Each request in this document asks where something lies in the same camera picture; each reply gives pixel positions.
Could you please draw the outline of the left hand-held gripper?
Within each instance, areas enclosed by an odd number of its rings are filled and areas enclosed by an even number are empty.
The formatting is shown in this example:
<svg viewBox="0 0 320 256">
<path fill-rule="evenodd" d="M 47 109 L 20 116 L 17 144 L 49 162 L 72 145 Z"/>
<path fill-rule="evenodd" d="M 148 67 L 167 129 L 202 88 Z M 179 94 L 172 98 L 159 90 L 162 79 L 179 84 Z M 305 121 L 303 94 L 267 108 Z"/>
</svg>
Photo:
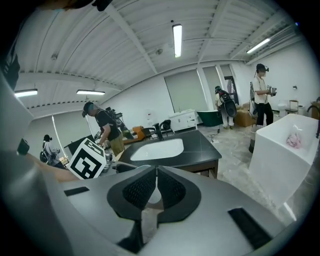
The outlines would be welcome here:
<svg viewBox="0 0 320 256">
<path fill-rule="evenodd" d="M 116 158 L 109 150 L 105 151 L 89 138 L 85 138 L 75 150 L 67 169 L 80 180 L 95 179 L 106 174 Z M 137 166 L 118 161 L 116 173 L 124 173 L 136 169 Z"/>
</svg>

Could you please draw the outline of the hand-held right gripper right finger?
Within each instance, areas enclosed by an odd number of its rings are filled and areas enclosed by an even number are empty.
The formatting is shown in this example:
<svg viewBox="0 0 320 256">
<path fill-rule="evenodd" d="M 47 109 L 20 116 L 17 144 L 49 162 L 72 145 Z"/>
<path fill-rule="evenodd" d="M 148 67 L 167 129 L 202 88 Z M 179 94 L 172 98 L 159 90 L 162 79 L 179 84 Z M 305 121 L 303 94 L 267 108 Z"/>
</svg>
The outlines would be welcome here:
<svg viewBox="0 0 320 256">
<path fill-rule="evenodd" d="M 284 225 L 236 187 L 167 167 L 195 184 L 201 200 L 185 220 L 161 223 L 146 256 L 273 256 L 293 237 L 298 223 Z"/>
</svg>

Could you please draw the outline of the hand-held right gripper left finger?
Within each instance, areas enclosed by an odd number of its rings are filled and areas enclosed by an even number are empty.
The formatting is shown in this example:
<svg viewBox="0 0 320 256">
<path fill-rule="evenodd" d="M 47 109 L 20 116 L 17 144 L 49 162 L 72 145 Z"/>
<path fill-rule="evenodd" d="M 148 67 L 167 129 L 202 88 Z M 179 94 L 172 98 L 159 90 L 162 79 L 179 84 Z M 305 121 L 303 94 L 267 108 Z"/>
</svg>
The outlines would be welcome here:
<svg viewBox="0 0 320 256">
<path fill-rule="evenodd" d="M 67 218 L 75 220 L 75 255 L 156 255 L 144 243 L 142 213 L 156 188 L 156 169 L 127 172 L 62 185 L 70 203 Z"/>
</svg>

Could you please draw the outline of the dark wood vanity cabinet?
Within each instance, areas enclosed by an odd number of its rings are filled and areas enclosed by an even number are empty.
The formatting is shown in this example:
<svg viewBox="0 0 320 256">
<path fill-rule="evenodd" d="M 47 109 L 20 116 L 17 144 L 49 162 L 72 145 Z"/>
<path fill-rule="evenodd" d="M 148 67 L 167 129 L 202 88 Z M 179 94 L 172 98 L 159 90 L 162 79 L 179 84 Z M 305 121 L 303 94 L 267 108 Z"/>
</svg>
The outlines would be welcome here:
<svg viewBox="0 0 320 256">
<path fill-rule="evenodd" d="M 213 161 L 208 161 L 208 162 L 203 162 L 203 163 L 195 163 L 191 165 L 186 165 L 183 167 L 180 167 L 181 170 L 191 172 L 191 173 L 203 173 L 203 172 L 208 172 L 208 175 L 211 174 L 214 179 L 218 178 L 218 167 L 219 167 L 219 161 L 218 160 L 213 160 Z"/>
</svg>

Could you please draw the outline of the person's left forearm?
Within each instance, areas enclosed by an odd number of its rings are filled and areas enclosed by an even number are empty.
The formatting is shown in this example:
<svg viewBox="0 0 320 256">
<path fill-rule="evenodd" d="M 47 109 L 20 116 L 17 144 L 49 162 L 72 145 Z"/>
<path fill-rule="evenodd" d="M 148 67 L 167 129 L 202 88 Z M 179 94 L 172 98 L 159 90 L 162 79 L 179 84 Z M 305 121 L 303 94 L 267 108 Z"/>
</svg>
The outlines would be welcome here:
<svg viewBox="0 0 320 256">
<path fill-rule="evenodd" d="M 41 171 L 53 174 L 57 181 L 60 183 L 79 180 L 79 178 L 76 177 L 72 172 L 47 165 L 29 153 L 27 153 L 25 157 L 35 162 L 35 164 L 40 168 Z"/>
</svg>

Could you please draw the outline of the white sink basin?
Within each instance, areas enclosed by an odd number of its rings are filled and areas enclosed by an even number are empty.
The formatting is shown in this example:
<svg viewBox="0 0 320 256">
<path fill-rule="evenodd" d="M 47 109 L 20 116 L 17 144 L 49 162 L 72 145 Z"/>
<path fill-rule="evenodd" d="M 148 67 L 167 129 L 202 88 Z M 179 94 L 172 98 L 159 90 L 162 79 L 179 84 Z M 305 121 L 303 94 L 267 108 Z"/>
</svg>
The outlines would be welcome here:
<svg viewBox="0 0 320 256">
<path fill-rule="evenodd" d="M 181 138 L 158 141 L 145 144 L 137 149 L 130 157 L 131 161 L 148 161 L 172 158 L 184 151 L 184 144 Z"/>
</svg>

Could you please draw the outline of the orange sofa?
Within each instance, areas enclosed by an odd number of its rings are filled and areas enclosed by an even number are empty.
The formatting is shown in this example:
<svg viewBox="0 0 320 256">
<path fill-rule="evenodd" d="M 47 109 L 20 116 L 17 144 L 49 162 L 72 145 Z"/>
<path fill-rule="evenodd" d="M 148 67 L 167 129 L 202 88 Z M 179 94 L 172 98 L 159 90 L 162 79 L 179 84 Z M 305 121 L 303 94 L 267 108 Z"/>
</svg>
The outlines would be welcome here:
<svg viewBox="0 0 320 256">
<path fill-rule="evenodd" d="M 145 139 L 145 134 L 142 132 L 142 129 L 142 126 L 135 126 L 131 130 L 123 131 L 123 143 L 129 145 L 143 141 Z"/>
</svg>

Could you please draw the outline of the black-top vanity cabinet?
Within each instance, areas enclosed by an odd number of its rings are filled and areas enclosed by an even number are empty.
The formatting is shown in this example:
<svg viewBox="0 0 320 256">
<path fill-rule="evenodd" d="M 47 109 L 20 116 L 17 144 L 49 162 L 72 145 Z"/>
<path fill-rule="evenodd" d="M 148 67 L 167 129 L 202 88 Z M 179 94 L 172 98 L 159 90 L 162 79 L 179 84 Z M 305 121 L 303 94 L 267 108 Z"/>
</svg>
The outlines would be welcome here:
<svg viewBox="0 0 320 256">
<path fill-rule="evenodd" d="M 154 160 L 141 160 L 141 161 L 132 161 L 131 156 L 138 150 L 140 147 L 160 142 L 158 139 L 152 139 L 143 142 L 137 142 L 130 145 L 119 158 L 120 162 L 134 165 L 136 167 L 141 167 L 144 165 L 149 166 L 166 166 L 176 169 L 181 167 L 205 163 L 214 160 L 220 160 L 222 155 L 218 150 L 213 146 L 211 142 L 199 131 L 193 130 L 185 133 L 179 133 L 177 135 L 165 137 L 162 141 L 172 140 L 172 139 L 182 139 L 184 150 L 181 154 L 175 157 L 154 159 Z"/>
</svg>

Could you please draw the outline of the white vanity cabinet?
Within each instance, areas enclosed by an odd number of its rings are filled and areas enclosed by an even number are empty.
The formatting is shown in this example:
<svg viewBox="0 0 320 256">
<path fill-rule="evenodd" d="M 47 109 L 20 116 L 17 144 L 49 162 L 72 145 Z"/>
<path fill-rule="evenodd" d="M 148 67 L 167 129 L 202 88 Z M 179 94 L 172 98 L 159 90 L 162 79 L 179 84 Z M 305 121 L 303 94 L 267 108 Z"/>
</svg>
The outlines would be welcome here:
<svg viewBox="0 0 320 256">
<path fill-rule="evenodd" d="M 194 109 L 183 110 L 170 115 L 171 129 L 174 133 L 177 131 L 195 128 L 198 129 L 197 116 Z"/>
</svg>

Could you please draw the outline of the woven basket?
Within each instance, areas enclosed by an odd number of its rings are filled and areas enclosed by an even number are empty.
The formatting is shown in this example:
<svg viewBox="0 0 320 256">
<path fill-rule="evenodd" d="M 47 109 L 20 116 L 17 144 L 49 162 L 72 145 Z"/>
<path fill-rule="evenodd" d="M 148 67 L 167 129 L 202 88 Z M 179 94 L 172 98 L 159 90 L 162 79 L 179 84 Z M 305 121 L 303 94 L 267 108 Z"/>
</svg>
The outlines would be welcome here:
<svg viewBox="0 0 320 256">
<path fill-rule="evenodd" d="M 250 130 L 250 144 L 249 144 L 249 152 L 253 153 L 254 152 L 254 147 L 255 147 L 255 141 L 256 141 L 256 133 L 259 129 L 263 128 L 263 125 L 256 125 L 253 124 L 251 126 L 251 130 Z"/>
</svg>

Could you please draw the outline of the ceiling tube light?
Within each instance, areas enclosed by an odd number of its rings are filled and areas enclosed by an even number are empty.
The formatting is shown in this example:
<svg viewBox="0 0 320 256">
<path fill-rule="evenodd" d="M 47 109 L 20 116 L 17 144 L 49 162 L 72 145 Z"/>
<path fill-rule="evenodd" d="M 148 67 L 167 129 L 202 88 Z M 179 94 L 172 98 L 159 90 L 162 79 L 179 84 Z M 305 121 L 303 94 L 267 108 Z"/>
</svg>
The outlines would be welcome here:
<svg viewBox="0 0 320 256">
<path fill-rule="evenodd" d="M 38 94 L 38 90 L 36 88 L 34 88 L 34 89 L 26 89 L 26 90 L 18 90 L 18 91 L 14 92 L 14 95 L 17 98 L 35 96 L 37 94 Z"/>
<path fill-rule="evenodd" d="M 264 45 L 268 44 L 270 42 L 270 38 L 266 38 L 265 40 L 261 41 L 260 43 L 256 44 L 254 47 L 252 47 L 251 49 L 249 49 L 246 53 L 247 54 L 252 54 L 255 51 L 257 51 L 258 49 L 260 49 L 261 47 L 263 47 Z"/>
<path fill-rule="evenodd" d="M 182 54 L 182 35 L 183 26 L 176 24 L 172 26 L 173 44 L 174 44 L 174 57 L 180 58 Z"/>
<path fill-rule="evenodd" d="M 96 96 L 103 96 L 105 94 L 104 91 L 95 91 L 95 90 L 77 90 L 77 95 L 96 95 Z"/>
</svg>

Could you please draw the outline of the white bathtub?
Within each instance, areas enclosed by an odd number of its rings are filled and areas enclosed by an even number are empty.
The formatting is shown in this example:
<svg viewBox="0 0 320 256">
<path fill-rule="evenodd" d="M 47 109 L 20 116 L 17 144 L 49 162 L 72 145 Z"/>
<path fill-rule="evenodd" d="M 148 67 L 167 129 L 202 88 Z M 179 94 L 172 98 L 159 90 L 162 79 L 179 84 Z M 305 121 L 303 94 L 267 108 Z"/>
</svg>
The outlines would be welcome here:
<svg viewBox="0 0 320 256">
<path fill-rule="evenodd" d="M 249 173 L 279 208 L 295 193 L 313 165 L 318 150 L 318 120 L 288 114 L 256 132 Z M 299 133 L 301 148 L 286 144 Z"/>
</svg>

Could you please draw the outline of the dark green bathtub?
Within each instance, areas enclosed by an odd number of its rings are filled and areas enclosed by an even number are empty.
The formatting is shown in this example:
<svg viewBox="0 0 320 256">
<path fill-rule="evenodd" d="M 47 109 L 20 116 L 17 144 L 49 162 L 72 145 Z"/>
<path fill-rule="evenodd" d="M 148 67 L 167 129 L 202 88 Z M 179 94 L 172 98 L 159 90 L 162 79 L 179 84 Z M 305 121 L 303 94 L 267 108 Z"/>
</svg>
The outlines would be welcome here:
<svg viewBox="0 0 320 256">
<path fill-rule="evenodd" d="M 218 110 L 198 111 L 197 115 L 206 127 L 215 127 L 223 124 L 221 113 Z"/>
</svg>

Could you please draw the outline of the cardboard box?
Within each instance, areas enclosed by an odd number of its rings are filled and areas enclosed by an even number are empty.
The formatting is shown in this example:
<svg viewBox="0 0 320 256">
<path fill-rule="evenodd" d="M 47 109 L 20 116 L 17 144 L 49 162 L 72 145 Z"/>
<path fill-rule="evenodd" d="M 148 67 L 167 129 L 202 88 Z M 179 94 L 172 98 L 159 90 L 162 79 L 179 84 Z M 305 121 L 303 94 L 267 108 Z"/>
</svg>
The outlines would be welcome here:
<svg viewBox="0 0 320 256">
<path fill-rule="evenodd" d="M 234 123 L 239 127 L 249 127 L 256 124 L 256 120 L 250 114 L 248 103 L 237 107 Z"/>
</svg>

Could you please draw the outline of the pink cloth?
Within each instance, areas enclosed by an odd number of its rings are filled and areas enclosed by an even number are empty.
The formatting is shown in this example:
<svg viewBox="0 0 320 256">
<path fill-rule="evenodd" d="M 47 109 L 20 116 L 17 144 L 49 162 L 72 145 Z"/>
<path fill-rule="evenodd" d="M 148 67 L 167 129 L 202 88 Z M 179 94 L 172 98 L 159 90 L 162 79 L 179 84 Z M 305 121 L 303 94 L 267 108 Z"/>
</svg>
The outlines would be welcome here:
<svg viewBox="0 0 320 256">
<path fill-rule="evenodd" d="M 302 140 L 299 133 L 291 133 L 286 139 L 286 144 L 292 148 L 299 149 L 302 146 Z"/>
</svg>

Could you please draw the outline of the white toilet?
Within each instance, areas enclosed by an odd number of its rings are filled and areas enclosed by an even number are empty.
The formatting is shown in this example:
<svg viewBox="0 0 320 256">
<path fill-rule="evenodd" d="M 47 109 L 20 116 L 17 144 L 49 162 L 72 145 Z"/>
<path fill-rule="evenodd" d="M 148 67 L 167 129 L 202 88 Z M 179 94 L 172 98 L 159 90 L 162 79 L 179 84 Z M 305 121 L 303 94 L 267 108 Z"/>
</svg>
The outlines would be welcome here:
<svg viewBox="0 0 320 256">
<path fill-rule="evenodd" d="M 287 114 L 286 109 L 288 108 L 288 101 L 287 100 L 279 101 L 277 107 L 278 107 L 278 111 L 279 111 L 279 117 L 280 118 L 285 117 Z"/>
</svg>

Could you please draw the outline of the person's green printed shirt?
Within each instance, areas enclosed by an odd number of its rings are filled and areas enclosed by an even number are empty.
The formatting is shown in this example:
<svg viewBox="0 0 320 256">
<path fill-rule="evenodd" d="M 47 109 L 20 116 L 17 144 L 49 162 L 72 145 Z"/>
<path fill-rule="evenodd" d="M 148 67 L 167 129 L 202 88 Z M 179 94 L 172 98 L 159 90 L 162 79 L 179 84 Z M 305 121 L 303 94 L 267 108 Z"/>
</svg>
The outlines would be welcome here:
<svg viewBox="0 0 320 256">
<path fill-rule="evenodd" d="M 0 51 L 0 70 L 12 90 L 19 79 L 20 64 L 16 51 L 17 38 Z"/>
</svg>

